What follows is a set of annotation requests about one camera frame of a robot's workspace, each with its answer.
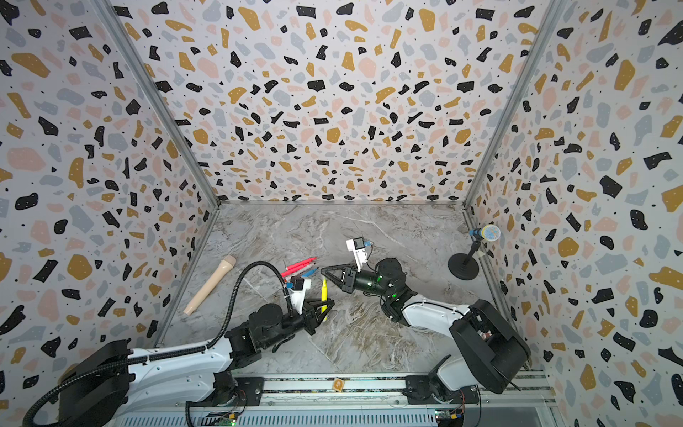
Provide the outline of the yellow highlighter pen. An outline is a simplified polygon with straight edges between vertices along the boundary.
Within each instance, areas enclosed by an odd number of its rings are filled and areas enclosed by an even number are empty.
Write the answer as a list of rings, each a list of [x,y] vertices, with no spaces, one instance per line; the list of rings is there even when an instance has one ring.
[[[324,313],[327,310],[327,306],[325,303],[328,301],[328,286],[327,286],[327,279],[323,277],[322,279],[322,287],[321,287],[321,302],[324,303],[324,305],[321,307],[321,313]]]

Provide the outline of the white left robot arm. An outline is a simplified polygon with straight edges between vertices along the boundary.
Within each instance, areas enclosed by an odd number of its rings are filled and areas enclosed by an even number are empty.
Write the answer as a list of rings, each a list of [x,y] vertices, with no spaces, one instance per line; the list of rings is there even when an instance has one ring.
[[[332,300],[306,299],[300,311],[284,314],[279,305],[265,304],[214,346],[131,350],[124,340],[108,343],[62,378],[58,424],[103,426],[138,409],[235,391],[231,370],[253,364],[263,350],[277,350],[301,330],[314,334],[333,307]]]

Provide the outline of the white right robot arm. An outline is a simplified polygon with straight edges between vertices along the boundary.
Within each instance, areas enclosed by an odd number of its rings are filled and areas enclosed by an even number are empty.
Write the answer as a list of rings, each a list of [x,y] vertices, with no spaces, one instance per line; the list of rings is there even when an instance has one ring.
[[[349,263],[325,267],[321,274],[344,293],[377,296],[382,313],[395,323],[454,340],[457,358],[446,356],[428,375],[407,381],[406,395],[412,400],[449,403],[471,386],[501,394],[531,355],[525,340],[490,302],[453,305],[430,300],[408,286],[396,258],[380,261],[373,270]]]

